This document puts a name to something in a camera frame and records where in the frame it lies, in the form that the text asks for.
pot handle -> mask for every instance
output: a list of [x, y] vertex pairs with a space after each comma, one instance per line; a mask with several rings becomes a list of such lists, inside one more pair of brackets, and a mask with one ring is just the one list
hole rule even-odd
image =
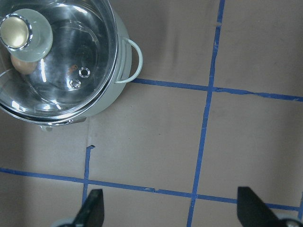
[[140, 74], [141, 70], [142, 70], [142, 66], [143, 66], [143, 54], [142, 51], [140, 49], [140, 47], [132, 40], [124, 38], [124, 40], [129, 43], [138, 53], [139, 56], [139, 63], [138, 63], [138, 68], [137, 71], [128, 79], [124, 79], [124, 80], [117, 80], [115, 83], [116, 84], [124, 84], [124, 83], [128, 83], [133, 81], [134, 79], [136, 79], [138, 77], [138, 75]]

pot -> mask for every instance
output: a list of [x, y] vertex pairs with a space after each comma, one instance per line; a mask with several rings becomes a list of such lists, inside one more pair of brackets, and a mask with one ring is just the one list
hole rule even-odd
[[[18, 119], [44, 129], [83, 122], [110, 106], [142, 69], [142, 52], [108, 0], [1, 0], [1, 5], [0, 108]], [[37, 26], [45, 19], [50, 30]], [[7, 31], [14, 21], [22, 29]], [[23, 39], [14, 45], [14, 37]], [[130, 76], [132, 47], [139, 64]]]

lid knob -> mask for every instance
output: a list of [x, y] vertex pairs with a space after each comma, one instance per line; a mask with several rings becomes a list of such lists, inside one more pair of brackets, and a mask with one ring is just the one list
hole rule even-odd
[[9, 48], [22, 48], [28, 43], [29, 26], [26, 22], [15, 15], [9, 15], [0, 24], [0, 37]]

blue grid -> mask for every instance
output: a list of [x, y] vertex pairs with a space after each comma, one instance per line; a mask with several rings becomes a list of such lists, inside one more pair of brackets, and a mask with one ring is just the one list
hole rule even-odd
[[[60, 175], [48, 175], [48, 174], [39, 174], [39, 173], [32, 173], [32, 172], [26, 172], [26, 171], [18, 171], [18, 170], [1, 168], [1, 167], [0, 167], [0, 172], [12, 174], [12, 175], [26, 176], [26, 177], [35, 177], [35, 178], [44, 178], [44, 179], [51, 179], [51, 180], [82, 183], [83, 184], [82, 203], [85, 201], [85, 199], [87, 197], [88, 185], [90, 185], [90, 184], [106, 186], [106, 187], [114, 187], [114, 188], [120, 188], [120, 189], [128, 189], [128, 190], [133, 190], [133, 191], [142, 191], [142, 192], [150, 192], [150, 193], [190, 198], [191, 204], [190, 204], [189, 211], [188, 211], [187, 227], [191, 227], [191, 225], [192, 225], [192, 218], [193, 218], [195, 203], [196, 203], [197, 199], [236, 204], [237, 203], [236, 199], [197, 194], [198, 183], [199, 183], [199, 178], [200, 178], [200, 171], [201, 171], [202, 161], [203, 161], [203, 151], [204, 151], [204, 144], [205, 144], [205, 139], [206, 139], [208, 115], [209, 115], [209, 110], [210, 110], [210, 106], [211, 106], [213, 92], [226, 92], [226, 93], [236, 94], [236, 95], [256, 95], [256, 96], [260, 96], [260, 97], [264, 97], [264, 98], [281, 99], [281, 100], [296, 101], [296, 102], [303, 102], [303, 97], [288, 96], [288, 95], [281, 95], [281, 94], [271, 94], [271, 93], [258, 93], [258, 92], [251, 92], [251, 91], [241, 90], [241, 89], [214, 87], [215, 60], [216, 60], [216, 56], [218, 54], [218, 49], [219, 49], [219, 40], [220, 40], [221, 26], [222, 26], [222, 20], [223, 20], [224, 5], [225, 5], [225, 0], [220, 0], [218, 17], [217, 17], [218, 26], [216, 27], [215, 37], [214, 37], [213, 55], [212, 55], [212, 61], [211, 61], [208, 86], [183, 84], [183, 83], [175, 83], [175, 82], [168, 82], [168, 81], [149, 80], [149, 79], [135, 79], [133, 81], [133, 83], [138, 83], [138, 84], [200, 90], [200, 91], [207, 92], [206, 105], [205, 105], [204, 115], [203, 115], [201, 137], [200, 137], [200, 144], [199, 144], [199, 151], [198, 151], [192, 193], [177, 192], [177, 191], [162, 190], [162, 189], [156, 190], [154, 188], [144, 187], [144, 186], [135, 186], [135, 185], [128, 185], [128, 184], [119, 184], [119, 183], [90, 180], [89, 179], [89, 160], [90, 160], [90, 152], [95, 147], [93, 145], [87, 147], [87, 149], [86, 149], [85, 170], [84, 170], [83, 179], [75, 178], [75, 177], [68, 177], [68, 176], [60, 176]], [[286, 205], [280, 205], [280, 204], [271, 204], [271, 203], [267, 203], [267, 205], [268, 205], [268, 207], [270, 207], [272, 209], [297, 211], [298, 218], [302, 219], [303, 195], [302, 195], [299, 207], [286, 206]]]

glass lid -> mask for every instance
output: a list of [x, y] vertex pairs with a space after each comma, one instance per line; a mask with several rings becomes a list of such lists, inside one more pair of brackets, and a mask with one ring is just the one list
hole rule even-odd
[[102, 96], [117, 55], [107, 0], [1, 0], [0, 21], [2, 109], [52, 122]]

